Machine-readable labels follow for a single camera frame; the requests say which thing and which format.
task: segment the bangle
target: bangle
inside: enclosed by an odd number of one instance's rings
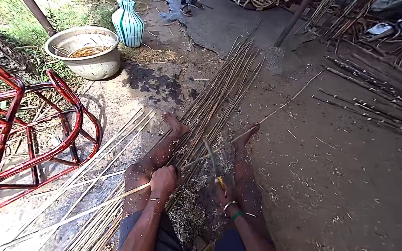
[[[232,216],[232,221],[236,220],[236,219],[238,218],[238,216],[240,216],[240,215],[243,215],[243,212],[240,211],[240,210],[238,210],[237,213],[235,213],[235,214]]]
[[[230,201],[230,202],[226,203],[226,206],[224,206],[224,208],[223,208],[223,212],[226,212],[226,209],[227,209],[231,204],[237,204],[237,205],[238,205],[238,202],[236,202],[236,201]]]

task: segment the sandal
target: sandal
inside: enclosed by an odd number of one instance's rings
[[[196,0],[188,0],[188,5],[195,7],[197,9],[204,9],[204,6]]]
[[[184,5],[179,10],[182,12],[182,14],[191,17],[192,16],[192,11],[188,8],[188,5]]]

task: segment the striped vase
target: striped vase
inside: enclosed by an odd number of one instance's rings
[[[145,23],[134,11],[132,0],[117,0],[120,9],[111,16],[120,41],[128,47],[139,47],[142,44]]]

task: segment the green thread bracelet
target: green thread bracelet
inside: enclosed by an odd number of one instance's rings
[[[235,220],[238,218],[238,216],[240,216],[240,215],[243,215],[243,212],[240,211],[240,210],[238,210],[237,213],[235,213],[235,214],[232,216],[232,221],[235,221]]]

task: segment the plastic basin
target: plastic basin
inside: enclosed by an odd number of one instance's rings
[[[44,50],[50,56],[62,60],[75,74],[99,80],[109,78],[119,70],[118,44],[119,37],[109,29],[84,26],[58,32],[46,41]],[[87,46],[106,46],[109,49],[87,57],[68,57],[70,53]]]

